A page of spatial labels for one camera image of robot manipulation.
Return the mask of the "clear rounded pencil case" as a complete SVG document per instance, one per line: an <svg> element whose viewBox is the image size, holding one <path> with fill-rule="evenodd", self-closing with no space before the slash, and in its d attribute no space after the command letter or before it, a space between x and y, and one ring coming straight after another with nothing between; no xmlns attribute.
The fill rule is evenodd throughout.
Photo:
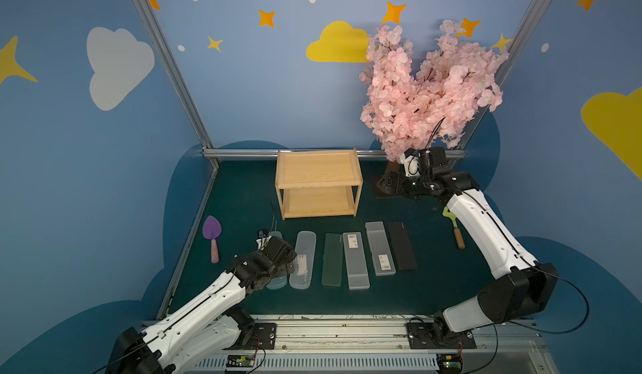
<svg viewBox="0 0 642 374"><path fill-rule="evenodd" d="M307 290L311 285L316 245L316 233L307 230L298 233L295 245L294 271L289 276L289 285L295 290Z"/></svg>

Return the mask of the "dark green pencil case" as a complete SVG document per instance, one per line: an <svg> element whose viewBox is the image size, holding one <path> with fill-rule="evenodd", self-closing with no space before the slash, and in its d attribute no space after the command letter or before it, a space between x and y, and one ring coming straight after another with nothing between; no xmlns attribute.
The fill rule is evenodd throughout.
<svg viewBox="0 0 642 374"><path fill-rule="evenodd" d="M327 233L324 239L322 285L341 287L343 279L344 243L342 235Z"/></svg>

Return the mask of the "black pencil case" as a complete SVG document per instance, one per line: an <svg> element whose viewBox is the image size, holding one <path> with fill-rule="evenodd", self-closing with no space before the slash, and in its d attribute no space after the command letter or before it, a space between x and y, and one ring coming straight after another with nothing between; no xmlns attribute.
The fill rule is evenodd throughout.
<svg viewBox="0 0 642 374"><path fill-rule="evenodd" d="M388 230L391 245L396 257L399 270L411 271L417 269L417 261L408 231L403 222L389 222Z"/></svg>

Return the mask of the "wide frosted pencil case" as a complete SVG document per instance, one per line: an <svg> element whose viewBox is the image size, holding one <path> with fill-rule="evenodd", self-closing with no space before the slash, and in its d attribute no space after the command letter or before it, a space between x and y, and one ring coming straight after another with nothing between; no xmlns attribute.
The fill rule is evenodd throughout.
<svg viewBox="0 0 642 374"><path fill-rule="evenodd" d="M364 245L361 233L343 233L342 238L344 242L344 258L349 289L369 289L369 274L364 256Z"/></svg>

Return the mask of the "narrow frosted pencil case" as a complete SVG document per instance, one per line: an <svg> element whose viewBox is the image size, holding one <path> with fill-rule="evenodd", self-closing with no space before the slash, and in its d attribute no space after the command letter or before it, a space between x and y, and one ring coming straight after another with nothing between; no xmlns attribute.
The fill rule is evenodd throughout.
<svg viewBox="0 0 642 374"><path fill-rule="evenodd" d="M366 235L376 276L390 276L396 273L391 248L382 221L366 222Z"/></svg>

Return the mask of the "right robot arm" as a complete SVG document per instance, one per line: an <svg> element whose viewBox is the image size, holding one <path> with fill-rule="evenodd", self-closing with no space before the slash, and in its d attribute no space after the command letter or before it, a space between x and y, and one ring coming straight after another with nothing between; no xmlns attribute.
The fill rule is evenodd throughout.
<svg viewBox="0 0 642 374"><path fill-rule="evenodd" d="M521 319L546 308L557 285L557 269L540 264L512 236L471 175L457 172L407 177L388 172L378 187L387 195L430 195L440 200L481 250L493 275L494 282L474 297L436 312L433 331L438 337Z"/></svg>

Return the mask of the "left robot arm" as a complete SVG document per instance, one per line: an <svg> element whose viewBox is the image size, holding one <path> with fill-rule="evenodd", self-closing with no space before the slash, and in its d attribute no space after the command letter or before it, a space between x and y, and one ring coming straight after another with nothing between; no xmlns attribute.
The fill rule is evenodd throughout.
<svg viewBox="0 0 642 374"><path fill-rule="evenodd" d="M253 319L237 309L274 278L294 272L297 254L272 236L261 249L237 256L227 269L182 308L139 332L116 339L109 362L98 373L184 373L209 354L250 338Z"/></svg>

